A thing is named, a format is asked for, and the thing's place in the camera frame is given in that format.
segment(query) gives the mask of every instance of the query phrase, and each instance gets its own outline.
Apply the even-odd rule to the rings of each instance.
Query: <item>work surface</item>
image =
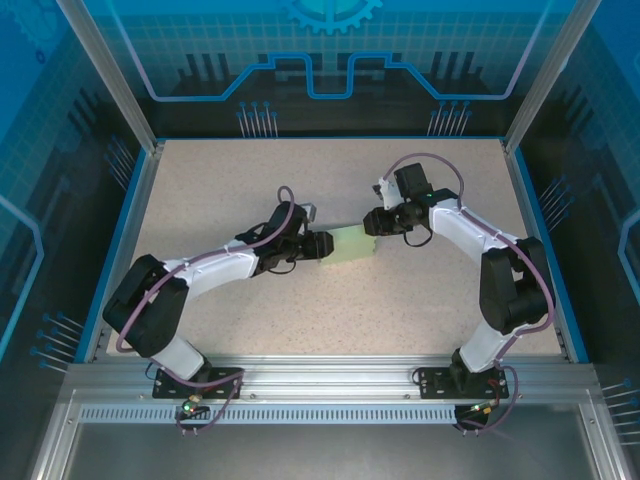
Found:
[[[502,230],[526,236],[498,140],[172,140],[134,258],[190,257],[220,247],[269,219],[280,185],[293,189],[297,203],[316,205],[314,230],[359,224],[381,205],[371,186],[413,152],[452,161],[465,178],[465,204]],[[458,191],[446,166],[421,163],[434,188]],[[420,229],[410,240],[425,235]],[[216,354],[451,353],[482,321],[479,280],[479,267],[445,238],[409,248],[401,237],[388,237],[366,259],[298,262],[290,275],[265,273],[204,294],[185,307],[179,332]],[[559,351],[552,328],[512,349]]]

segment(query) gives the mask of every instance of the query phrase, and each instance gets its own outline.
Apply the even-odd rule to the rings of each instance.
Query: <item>vent slot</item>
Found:
[[[206,423],[220,405],[188,420]],[[177,405],[87,405],[82,423],[172,424]],[[231,405],[220,419],[223,424],[453,424],[453,406],[442,405]]]

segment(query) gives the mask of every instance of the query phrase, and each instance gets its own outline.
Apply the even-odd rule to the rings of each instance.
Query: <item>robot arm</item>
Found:
[[[121,332],[149,289],[174,268],[186,265],[147,303],[126,341],[142,357],[153,359],[183,380],[206,380],[211,365],[189,342],[176,335],[185,304],[225,283],[268,272],[281,261],[320,259],[333,252],[329,233],[308,230],[315,217],[315,207],[310,204],[294,205],[291,219],[281,233],[268,243],[251,248],[275,233],[289,208],[289,202],[280,203],[268,222],[237,235],[225,247],[229,253],[222,250],[220,255],[202,260],[193,257],[163,262],[152,255],[138,258],[107,303],[105,321]]]
[[[398,235],[422,225],[432,234],[443,235],[480,266],[480,310],[482,321],[472,337],[453,355],[452,374],[460,390],[472,374],[493,367],[509,340],[547,313],[547,304],[535,278],[508,246],[480,228],[465,213],[488,225],[515,243],[542,274],[547,285],[551,278],[539,240],[524,240],[500,232],[485,220],[460,207],[456,194],[448,189],[434,191],[422,166],[413,164],[394,172],[395,182],[380,179],[374,191],[384,207],[364,218],[369,235]],[[515,279],[516,274],[522,278]]]

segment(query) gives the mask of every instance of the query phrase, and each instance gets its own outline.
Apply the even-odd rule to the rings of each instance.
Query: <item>gear icon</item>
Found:
[[[313,33],[360,28],[362,19],[373,18],[372,10],[382,6],[382,0],[283,0],[289,20],[298,20],[300,28],[311,27]]]
[[[2,0],[0,12],[11,12],[20,30],[35,46],[52,40],[58,30],[53,0]]]

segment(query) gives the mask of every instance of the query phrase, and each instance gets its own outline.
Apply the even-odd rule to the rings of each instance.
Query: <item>black mounting plate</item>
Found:
[[[486,376],[478,382],[479,387],[475,390],[462,394],[456,388],[453,377],[448,367],[421,367],[413,372],[413,383],[420,387],[420,398],[422,400],[465,400],[465,399],[486,399],[496,398],[496,392],[491,388],[488,381],[490,379],[498,382],[504,381],[498,393],[500,398],[509,398],[509,388],[504,371],[492,368],[486,372],[474,375]]]
[[[216,379],[227,377],[229,375],[233,375],[234,373],[242,372],[242,368],[211,368],[209,371],[209,379],[207,381],[212,382]],[[215,388],[207,391],[199,392],[202,395],[202,398],[209,400],[226,400],[229,398],[231,394],[231,390],[239,379],[235,379],[230,382],[223,383],[222,385],[218,385]],[[235,393],[233,398],[240,398],[240,390],[242,386],[238,388],[238,391]],[[185,400],[190,395],[193,395],[196,392],[196,389],[193,387],[187,387],[176,382],[169,375],[164,373],[161,369],[158,369],[156,372],[156,381],[153,386],[153,398],[163,398],[163,399],[179,399]]]

